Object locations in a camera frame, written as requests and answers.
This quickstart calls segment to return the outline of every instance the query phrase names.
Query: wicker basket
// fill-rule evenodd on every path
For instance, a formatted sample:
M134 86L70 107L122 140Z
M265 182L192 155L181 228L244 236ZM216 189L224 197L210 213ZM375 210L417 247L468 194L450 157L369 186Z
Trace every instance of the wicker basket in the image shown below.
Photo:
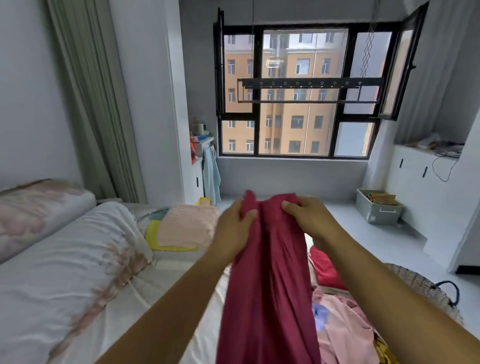
M433 283L426 277L414 272L413 270L398 266L396 264L386 264L396 275L398 275L407 285L413 288L416 292L432 301L438 308L449 315L452 319L463 326L463 319L458 308L458 301L460 300L460 290L457 285L450 280ZM452 284L456 289L456 299L452 302L450 298L440 289L444 283Z

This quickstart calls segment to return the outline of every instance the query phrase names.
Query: gray plastic storage box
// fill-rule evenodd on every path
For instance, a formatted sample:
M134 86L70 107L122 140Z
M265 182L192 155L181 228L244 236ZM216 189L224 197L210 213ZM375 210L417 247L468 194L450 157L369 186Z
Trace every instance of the gray plastic storage box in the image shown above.
M372 193L383 194L384 192L357 189L356 207L358 212L360 212L369 224L395 225L402 213L403 205L374 204L367 198L367 195Z

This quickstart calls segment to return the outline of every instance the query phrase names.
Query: white cabinet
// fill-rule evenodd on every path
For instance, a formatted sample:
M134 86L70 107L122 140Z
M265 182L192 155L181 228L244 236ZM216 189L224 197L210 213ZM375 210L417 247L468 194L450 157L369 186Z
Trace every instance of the white cabinet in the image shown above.
M200 197L205 197L204 173L202 169L202 161L203 161L203 158L199 158L195 163L192 164L193 195L195 196L195 202L197 202Z
M430 151L407 146L394 146L386 191L396 194L405 205L402 219L429 238L436 214L445 193L448 193L448 173L455 158L438 157Z

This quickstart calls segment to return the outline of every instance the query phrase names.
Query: red folded clothing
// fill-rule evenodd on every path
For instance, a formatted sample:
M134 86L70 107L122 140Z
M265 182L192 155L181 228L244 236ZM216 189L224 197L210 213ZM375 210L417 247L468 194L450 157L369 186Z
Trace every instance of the red folded clothing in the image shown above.
M258 217L230 272L216 364L320 364L305 237L282 201L247 191L242 215Z
M312 259L313 269L315 269L320 286L347 290L327 254L312 246L310 248L310 258Z

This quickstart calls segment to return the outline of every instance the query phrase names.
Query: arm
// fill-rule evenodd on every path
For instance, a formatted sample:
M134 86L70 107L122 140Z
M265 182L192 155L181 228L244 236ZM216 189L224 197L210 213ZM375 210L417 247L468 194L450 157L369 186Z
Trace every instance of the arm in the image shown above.
M256 211L240 219L236 201L218 220L207 252L96 364L177 364L225 267L246 245Z
M313 197L284 202L303 231L332 260L368 319L400 363L478 363L480 341L421 297L356 242Z

